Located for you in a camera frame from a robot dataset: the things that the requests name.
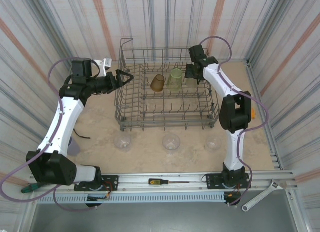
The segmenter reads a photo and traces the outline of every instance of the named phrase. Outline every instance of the transparent bowl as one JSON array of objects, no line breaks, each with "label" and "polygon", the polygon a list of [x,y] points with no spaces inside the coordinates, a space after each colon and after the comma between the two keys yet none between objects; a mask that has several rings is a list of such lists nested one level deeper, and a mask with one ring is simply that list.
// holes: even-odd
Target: transparent bowl
[{"label": "transparent bowl", "polygon": [[131,148],[131,135],[125,132],[118,133],[114,140],[114,145],[123,152],[128,152]]},{"label": "transparent bowl", "polygon": [[170,133],[163,138],[162,144],[172,154],[180,147],[180,138],[176,134]]},{"label": "transparent bowl", "polygon": [[205,142],[205,148],[209,152],[213,152],[221,148],[221,139],[217,136],[209,136]]}]

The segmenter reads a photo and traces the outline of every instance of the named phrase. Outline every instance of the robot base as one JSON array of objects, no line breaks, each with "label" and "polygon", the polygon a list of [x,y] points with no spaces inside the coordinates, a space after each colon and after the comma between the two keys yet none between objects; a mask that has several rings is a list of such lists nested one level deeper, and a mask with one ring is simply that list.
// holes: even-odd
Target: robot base
[{"label": "robot base", "polygon": [[247,188],[250,181],[249,175],[245,173],[245,167],[230,171],[225,163],[221,173],[208,173],[205,177],[208,189]]},{"label": "robot base", "polygon": [[112,184],[112,189],[109,183],[105,183],[109,191],[117,191],[119,184],[118,175],[102,175],[102,180],[99,184],[93,182],[81,182],[79,185],[74,185],[75,191],[107,191],[106,187],[102,184],[104,181],[110,182]]}]

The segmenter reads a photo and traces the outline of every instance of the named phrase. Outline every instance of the plastic cup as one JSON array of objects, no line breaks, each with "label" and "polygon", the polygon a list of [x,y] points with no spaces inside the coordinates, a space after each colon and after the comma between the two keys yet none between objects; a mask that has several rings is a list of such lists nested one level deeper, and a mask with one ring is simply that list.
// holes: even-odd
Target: plastic cup
[{"label": "plastic cup", "polygon": [[151,89],[155,92],[161,92],[164,89],[165,77],[161,74],[157,74],[151,82]]},{"label": "plastic cup", "polygon": [[131,148],[131,135],[125,132],[118,133],[113,143],[121,151],[128,152]]},{"label": "plastic cup", "polygon": [[173,92],[179,91],[182,87],[183,71],[180,68],[173,68],[167,81],[167,88]]},{"label": "plastic cup", "polygon": [[162,144],[169,154],[173,154],[173,152],[180,147],[180,138],[171,133],[163,138]]},{"label": "plastic cup", "polygon": [[205,142],[205,148],[209,152],[213,152],[221,148],[221,139],[216,136],[209,136]]}]

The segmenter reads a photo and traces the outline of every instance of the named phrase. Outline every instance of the dish rack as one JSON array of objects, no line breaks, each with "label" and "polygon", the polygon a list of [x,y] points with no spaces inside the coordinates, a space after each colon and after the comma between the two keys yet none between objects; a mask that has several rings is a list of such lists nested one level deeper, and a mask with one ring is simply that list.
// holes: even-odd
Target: dish rack
[{"label": "dish rack", "polygon": [[186,130],[189,126],[213,128],[220,107],[217,92],[209,82],[188,87],[183,79],[177,92],[167,89],[167,83],[158,93],[150,87],[157,74],[167,80],[173,68],[186,71],[186,65],[192,63],[188,48],[124,48],[132,40],[122,38],[120,42],[118,68],[134,75],[131,82],[115,92],[115,118],[121,131],[176,126]]}]

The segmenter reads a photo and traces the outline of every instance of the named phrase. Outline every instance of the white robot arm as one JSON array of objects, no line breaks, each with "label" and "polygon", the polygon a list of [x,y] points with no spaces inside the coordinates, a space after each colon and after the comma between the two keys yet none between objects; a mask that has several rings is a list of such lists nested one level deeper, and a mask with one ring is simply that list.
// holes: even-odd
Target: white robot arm
[{"label": "white robot arm", "polygon": [[208,57],[201,44],[189,48],[193,64],[186,67],[185,77],[207,80],[223,98],[219,120],[227,135],[227,155],[221,176],[207,177],[215,186],[235,187],[247,183],[243,161],[244,136],[251,121],[251,99],[235,91],[241,91],[227,77],[215,57]]},{"label": "white robot arm", "polygon": [[[234,92],[232,89],[230,89],[227,84],[223,81],[221,78],[221,75],[228,81],[228,83],[235,88],[236,90],[240,91],[240,88],[235,86],[233,82],[227,77],[227,75],[223,72],[223,70],[220,68],[220,73],[218,72],[218,64],[213,63],[209,64],[207,67],[203,69],[203,77],[212,84],[212,86],[215,88],[217,93],[222,97],[226,97],[227,95],[238,95],[236,92]],[[237,158],[237,142],[238,137],[240,138],[240,147],[239,147],[239,154],[240,159],[243,159],[243,151],[244,151],[244,139],[245,139],[245,133],[240,133],[244,129],[236,130],[234,133],[231,133],[229,130],[226,131],[227,135],[227,152],[226,152],[226,158],[224,160],[224,164],[227,167],[227,169],[231,170],[238,170],[243,167],[243,164],[239,161]]]},{"label": "white robot arm", "polygon": [[[72,75],[67,78],[59,91],[63,106],[59,128],[53,140],[49,142],[62,113],[60,103],[58,103],[51,126],[37,151],[29,151],[26,156],[26,160],[29,161],[48,144],[50,145],[37,160],[29,164],[37,182],[62,185],[88,182],[90,188],[93,189],[101,186],[102,175],[99,167],[74,164],[67,159],[67,154],[72,131],[88,98],[92,94],[110,93],[134,78],[133,75],[119,69],[116,70],[116,77],[114,77],[112,72],[107,72],[111,62],[110,58],[101,61],[80,58],[72,61]],[[95,76],[92,75],[92,63],[99,68],[99,73]]]}]

